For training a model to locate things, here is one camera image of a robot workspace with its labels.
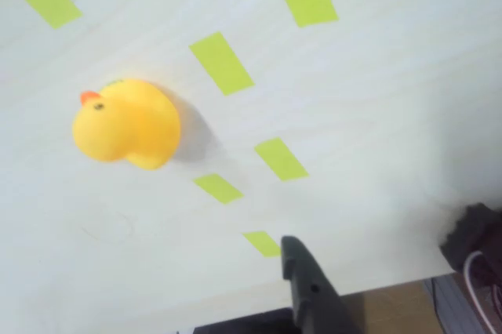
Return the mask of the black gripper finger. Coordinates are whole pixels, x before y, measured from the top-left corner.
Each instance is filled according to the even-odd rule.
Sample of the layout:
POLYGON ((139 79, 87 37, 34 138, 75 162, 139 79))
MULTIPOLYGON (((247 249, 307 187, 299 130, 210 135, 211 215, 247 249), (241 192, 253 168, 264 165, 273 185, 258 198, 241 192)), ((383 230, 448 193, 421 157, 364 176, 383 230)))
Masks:
POLYGON ((290 283, 293 320, 302 333, 360 333, 316 259, 294 236, 281 239, 282 276, 290 283))

